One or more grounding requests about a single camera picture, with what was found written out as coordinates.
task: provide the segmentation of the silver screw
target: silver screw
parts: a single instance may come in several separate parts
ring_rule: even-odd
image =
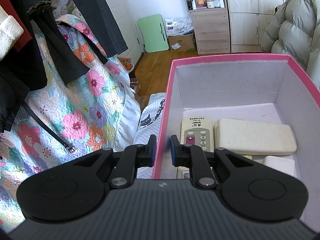
[[[127,180],[125,178],[117,177],[111,180],[111,183],[115,186],[123,186],[127,183]]]
[[[202,186],[212,186],[215,183],[215,180],[212,178],[205,177],[205,178],[199,179],[199,183]]]

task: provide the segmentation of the white plastic package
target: white plastic package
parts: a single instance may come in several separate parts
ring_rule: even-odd
[[[185,18],[167,18],[165,26],[168,36],[184,35],[193,30],[190,14]]]

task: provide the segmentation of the green board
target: green board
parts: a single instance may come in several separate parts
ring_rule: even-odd
[[[146,52],[169,49],[161,14],[144,17],[137,22],[143,35]]]

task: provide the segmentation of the floral quilt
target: floral quilt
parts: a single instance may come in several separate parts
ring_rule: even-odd
[[[113,147],[119,119],[125,104],[125,90],[116,76],[128,75],[116,57],[104,66],[80,32],[86,35],[105,55],[103,48],[87,24],[73,15],[57,19],[58,28],[73,53],[90,70],[66,86],[54,66],[42,33],[38,45],[48,84],[30,92],[26,99],[37,116],[57,135],[71,145],[69,153],[32,118],[0,133],[0,227],[14,229],[24,217],[16,200],[16,191],[27,177],[61,163],[96,151]]]

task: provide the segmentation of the puffer jacket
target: puffer jacket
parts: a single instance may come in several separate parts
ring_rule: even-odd
[[[320,89],[320,0],[286,0],[261,40],[263,52],[291,55]]]

